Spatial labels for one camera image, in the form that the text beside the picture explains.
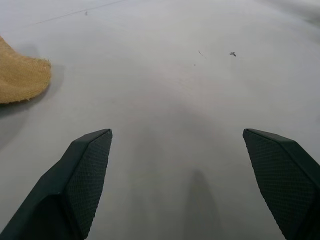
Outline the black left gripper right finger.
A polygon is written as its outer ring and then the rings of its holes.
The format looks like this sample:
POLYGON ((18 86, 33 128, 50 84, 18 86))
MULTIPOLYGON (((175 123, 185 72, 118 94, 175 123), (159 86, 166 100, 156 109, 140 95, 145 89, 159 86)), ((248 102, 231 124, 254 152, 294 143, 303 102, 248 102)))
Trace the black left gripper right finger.
POLYGON ((320 165, 294 140, 246 128, 264 201, 286 240, 320 240, 320 165))

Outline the brown cloth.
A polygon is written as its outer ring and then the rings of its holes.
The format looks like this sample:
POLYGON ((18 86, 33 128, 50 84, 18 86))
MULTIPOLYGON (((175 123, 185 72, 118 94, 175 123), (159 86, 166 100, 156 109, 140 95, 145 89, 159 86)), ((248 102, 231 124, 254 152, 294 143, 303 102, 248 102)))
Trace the brown cloth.
POLYGON ((51 63, 16 52, 0 36, 0 104, 33 99, 50 84, 51 63))

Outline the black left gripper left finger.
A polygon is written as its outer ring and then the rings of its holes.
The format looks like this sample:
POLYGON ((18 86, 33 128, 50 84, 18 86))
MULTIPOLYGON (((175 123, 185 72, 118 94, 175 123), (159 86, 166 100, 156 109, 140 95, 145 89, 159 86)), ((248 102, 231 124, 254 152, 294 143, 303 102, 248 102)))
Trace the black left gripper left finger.
POLYGON ((86 240, 102 195, 111 129, 71 142, 37 181, 0 233, 0 240, 86 240))

